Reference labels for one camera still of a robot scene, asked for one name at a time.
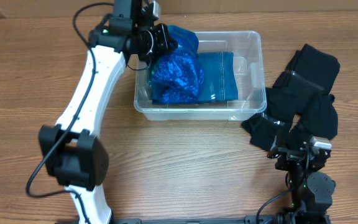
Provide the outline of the blue sequin cloth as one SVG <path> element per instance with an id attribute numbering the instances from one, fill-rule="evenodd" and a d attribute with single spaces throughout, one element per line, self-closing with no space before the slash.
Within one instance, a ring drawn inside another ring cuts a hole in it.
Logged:
<path id="1" fill-rule="evenodd" d="M 178 47 L 161 56 L 151 67 L 149 83 L 155 104 L 195 103 L 204 83 L 198 60 L 199 40 L 190 30 L 168 26 Z"/>

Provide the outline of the black garment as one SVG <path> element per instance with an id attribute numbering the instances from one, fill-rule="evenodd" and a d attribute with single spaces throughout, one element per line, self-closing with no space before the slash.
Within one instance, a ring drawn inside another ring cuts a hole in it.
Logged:
<path id="1" fill-rule="evenodd" d="M 309 44 L 296 51 L 273 86 L 266 88 L 266 109 L 242 122 L 241 126 L 250 134 L 250 143 L 269 151 L 277 130 L 281 129 L 287 144 L 291 129 L 311 100 L 316 95 L 332 95 L 339 71 L 336 57 Z"/>

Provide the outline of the blue denim jeans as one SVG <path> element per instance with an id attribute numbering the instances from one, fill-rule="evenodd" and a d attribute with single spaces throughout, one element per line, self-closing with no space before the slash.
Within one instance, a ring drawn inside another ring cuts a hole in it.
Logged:
<path id="1" fill-rule="evenodd" d="M 202 53 L 198 54 L 198 60 L 204 71 L 204 83 L 198 101 L 195 103 L 232 101 L 239 98 L 232 52 Z"/>

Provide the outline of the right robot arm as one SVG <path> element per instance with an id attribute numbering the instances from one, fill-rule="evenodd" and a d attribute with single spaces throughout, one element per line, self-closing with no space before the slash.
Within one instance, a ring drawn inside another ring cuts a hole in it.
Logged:
<path id="1" fill-rule="evenodd" d="M 333 204 L 332 195 L 336 183 L 320 170 L 331 157 L 332 144 L 328 139 L 316 136 L 296 150 L 287 147 L 280 130 L 271 150 L 269 159 L 276 159 L 275 168 L 285 171 L 287 191 L 278 195 L 291 195 L 290 208 L 279 211 L 271 223 L 330 223 L 326 214 Z"/>

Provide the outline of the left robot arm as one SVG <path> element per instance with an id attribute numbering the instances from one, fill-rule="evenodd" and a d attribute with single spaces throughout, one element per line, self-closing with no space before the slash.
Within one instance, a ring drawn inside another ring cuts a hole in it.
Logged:
<path id="1" fill-rule="evenodd" d="M 150 65 L 173 52 L 177 42 L 159 23 L 156 1 L 115 1 L 83 42 L 86 65 L 78 86 L 54 126 L 42 126 L 39 166 L 70 194 L 79 223 L 113 223 L 103 189 L 109 156 L 99 140 L 113 89 L 132 55 Z"/>

